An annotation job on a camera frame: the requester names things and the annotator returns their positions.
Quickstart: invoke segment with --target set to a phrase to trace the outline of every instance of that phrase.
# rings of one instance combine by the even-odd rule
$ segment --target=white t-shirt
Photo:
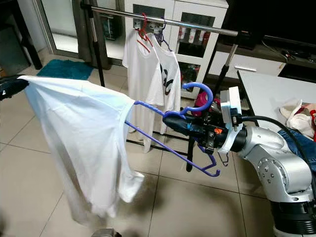
[[[150,52],[137,40],[141,41]],[[134,29],[126,35],[122,64],[127,68],[129,97],[150,105],[163,106],[163,85],[156,51],[149,42],[142,40]],[[144,106],[134,106],[132,123],[149,135],[153,134],[154,120],[154,111]],[[143,136],[139,138],[144,140],[144,152],[148,152],[151,140]]]
[[[114,217],[131,202],[144,176],[127,162],[128,96],[84,80],[21,76],[62,177],[73,218]]]
[[[164,113],[175,110],[180,111],[181,102],[181,73],[174,52],[163,49],[157,42],[153,33],[147,34],[156,50],[159,62],[161,79],[163,83],[164,106],[160,108]],[[167,126],[161,120],[160,133],[166,132]]]

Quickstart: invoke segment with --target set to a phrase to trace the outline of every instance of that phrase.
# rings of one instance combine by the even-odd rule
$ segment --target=red clothes hanger
[[[140,38],[142,38],[144,41],[149,41],[150,45],[153,47],[152,42],[150,41],[150,39],[146,35],[146,30],[145,30],[146,25],[147,25],[146,14],[142,13],[142,15],[144,16],[144,25],[140,30],[138,30],[138,29],[136,29],[136,30],[138,31],[138,35],[140,36]],[[137,42],[139,42],[142,46],[144,46],[144,48],[147,49],[147,51],[150,53],[150,50],[141,41],[137,40]]]

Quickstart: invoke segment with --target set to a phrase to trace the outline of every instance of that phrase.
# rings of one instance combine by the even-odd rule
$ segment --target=cabinet handle
[[[242,67],[242,66],[238,66],[238,65],[235,65],[235,69],[249,71],[249,72],[256,72],[257,71],[257,69],[255,69],[255,68],[246,68],[246,67]]]

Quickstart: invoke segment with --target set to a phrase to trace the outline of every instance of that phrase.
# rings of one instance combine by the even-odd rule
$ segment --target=black cable
[[[277,121],[273,118],[269,118],[269,117],[265,117],[265,116],[241,116],[241,121],[256,121],[256,120],[264,120],[264,121],[274,123],[275,125],[279,126],[281,129],[283,129],[287,133],[287,135],[289,135],[290,138],[292,138],[297,149],[299,150],[299,152],[302,155],[302,159],[306,162],[306,164],[309,166],[309,168],[311,170],[311,173],[312,173],[312,190],[313,190],[313,194],[314,194],[314,199],[316,200],[316,178],[313,175],[311,164],[310,164],[309,160],[307,159],[307,156],[306,156],[301,144],[297,141],[295,136],[290,132],[290,130],[288,130],[288,128],[286,126],[284,126],[282,123],[280,123],[279,121]]]

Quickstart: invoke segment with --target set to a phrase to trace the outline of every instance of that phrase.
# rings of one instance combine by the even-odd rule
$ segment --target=denim jeans
[[[316,172],[316,142],[306,138],[301,133],[289,129],[290,132],[294,135],[294,137],[298,140],[298,142],[301,144],[303,151],[305,152],[308,161],[311,164],[312,170]],[[289,149],[296,155],[298,155],[300,158],[302,158],[300,152],[298,151],[295,143],[293,140],[287,135],[283,130],[278,132],[287,142],[287,145]]]

